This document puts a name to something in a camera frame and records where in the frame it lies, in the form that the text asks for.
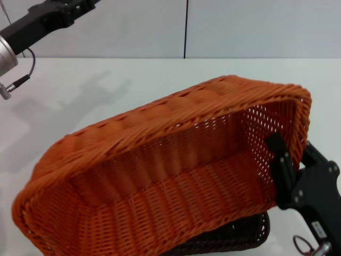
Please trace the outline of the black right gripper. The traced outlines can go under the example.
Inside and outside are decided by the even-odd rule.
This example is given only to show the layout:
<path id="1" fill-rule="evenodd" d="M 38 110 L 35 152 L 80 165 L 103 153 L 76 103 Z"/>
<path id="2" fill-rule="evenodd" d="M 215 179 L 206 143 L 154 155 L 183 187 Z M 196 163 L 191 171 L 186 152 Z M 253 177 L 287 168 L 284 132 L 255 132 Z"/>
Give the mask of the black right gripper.
<path id="1" fill-rule="evenodd" d="M 341 256 L 341 194 L 337 188 L 339 168 L 307 141 L 299 175 L 295 174 L 287 145 L 279 132 L 265 139 L 273 154 L 270 171 L 282 210 L 301 214 L 319 245 L 330 244 L 326 256 Z"/>

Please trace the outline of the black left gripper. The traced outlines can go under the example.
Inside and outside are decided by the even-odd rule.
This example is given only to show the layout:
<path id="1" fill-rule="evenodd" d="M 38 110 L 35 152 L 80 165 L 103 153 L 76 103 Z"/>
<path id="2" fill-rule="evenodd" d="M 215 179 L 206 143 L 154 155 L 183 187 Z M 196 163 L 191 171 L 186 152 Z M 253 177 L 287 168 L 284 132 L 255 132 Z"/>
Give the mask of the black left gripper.
<path id="1" fill-rule="evenodd" d="M 95 9 L 101 0 L 45 0 L 29 8 L 28 13 L 0 31 L 15 55 L 28 49 L 48 34 L 74 24 Z"/>

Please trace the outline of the dark brown wicker basket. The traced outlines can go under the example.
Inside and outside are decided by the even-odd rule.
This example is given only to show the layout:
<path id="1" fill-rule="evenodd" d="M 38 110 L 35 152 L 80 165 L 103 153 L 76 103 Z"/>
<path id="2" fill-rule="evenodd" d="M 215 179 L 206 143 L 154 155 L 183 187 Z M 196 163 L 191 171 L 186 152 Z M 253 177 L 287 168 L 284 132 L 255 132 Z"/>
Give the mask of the dark brown wicker basket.
<path id="1" fill-rule="evenodd" d="M 270 219 L 268 213 L 264 212 L 204 232 L 160 256 L 245 251 L 261 246 L 267 240 L 269 233 Z"/>

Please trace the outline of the orange wicker basket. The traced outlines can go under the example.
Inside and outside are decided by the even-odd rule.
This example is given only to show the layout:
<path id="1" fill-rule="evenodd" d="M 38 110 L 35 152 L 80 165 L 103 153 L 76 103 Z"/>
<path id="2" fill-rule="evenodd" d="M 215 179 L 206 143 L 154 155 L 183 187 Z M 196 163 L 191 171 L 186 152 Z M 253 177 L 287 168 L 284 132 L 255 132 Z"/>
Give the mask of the orange wicker basket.
<path id="1" fill-rule="evenodd" d="M 279 132 L 299 167 L 310 92 L 214 78 L 68 134 L 12 205 L 45 256 L 159 256 L 276 206 L 265 139 Z"/>

